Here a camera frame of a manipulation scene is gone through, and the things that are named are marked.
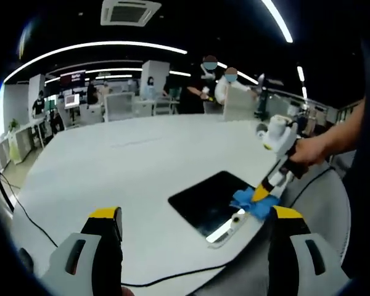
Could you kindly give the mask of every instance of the office desk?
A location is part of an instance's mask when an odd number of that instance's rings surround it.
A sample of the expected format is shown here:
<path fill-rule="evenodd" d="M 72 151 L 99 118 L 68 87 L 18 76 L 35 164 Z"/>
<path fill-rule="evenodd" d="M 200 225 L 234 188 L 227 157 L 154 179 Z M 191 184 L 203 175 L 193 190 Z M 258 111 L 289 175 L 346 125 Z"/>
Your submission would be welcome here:
<path fill-rule="evenodd" d="M 167 199 L 222 170 L 256 186 L 275 161 L 255 135 L 257 124 L 223 122 L 219 115 L 178 115 L 71 129 L 41 153 L 19 199 L 57 244 L 79 232 L 96 208 L 121 206 L 122 282 L 146 284 L 221 265 L 239 254 L 262 222 L 250 217 L 224 246 L 209 249 Z M 12 235 L 17 247 L 31 253 L 41 276 L 55 247 L 18 206 Z M 219 272 L 132 290 L 137 296 L 186 295 Z"/>

